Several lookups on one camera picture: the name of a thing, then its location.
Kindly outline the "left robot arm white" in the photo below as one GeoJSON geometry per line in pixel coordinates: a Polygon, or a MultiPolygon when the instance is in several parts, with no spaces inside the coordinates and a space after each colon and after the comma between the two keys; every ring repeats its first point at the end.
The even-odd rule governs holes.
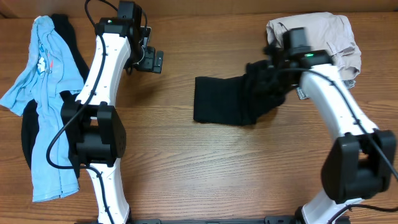
{"type": "Polygon", "coordinates": [[[67,128],[68,158],[75,174],[86,169],[98,204],[97,223],[132,223],[123,192],[121,158],[126,130],[115,103],[123,72],[160,73],[164,53],[148,45],[151,27],[132,19],[102,18],[101,35],[82,91],[62,107],[67,128]]]}

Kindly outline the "black t-shirt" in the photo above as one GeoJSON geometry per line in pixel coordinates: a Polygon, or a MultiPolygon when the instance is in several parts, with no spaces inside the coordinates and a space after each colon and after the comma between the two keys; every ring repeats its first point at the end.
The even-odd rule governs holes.
{"type": "Polygon", "coordinates": [[[256,124],[280,106],[284,94],[268,92],[273,69],[266,60],[246,65],[246,73],[233,78],[196,77],[193,120],[234,126],[256,124]]]}

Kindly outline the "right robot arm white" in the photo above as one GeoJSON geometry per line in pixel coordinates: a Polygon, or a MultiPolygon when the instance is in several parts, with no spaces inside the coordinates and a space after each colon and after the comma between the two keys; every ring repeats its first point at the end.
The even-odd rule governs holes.
{"type": "Polygon", "coordinates": [[[268,60],[249,63],[255,96],[274,100],[295,87],[307,91],[333,140],[321,169],[322,190],[294,215],[271,216],[265,223],[349,223],[344,213],[388,190],[397,176],[396,137],[381,131],[361,110],[325,50],[299,45],[264,49],[268,60]]]}

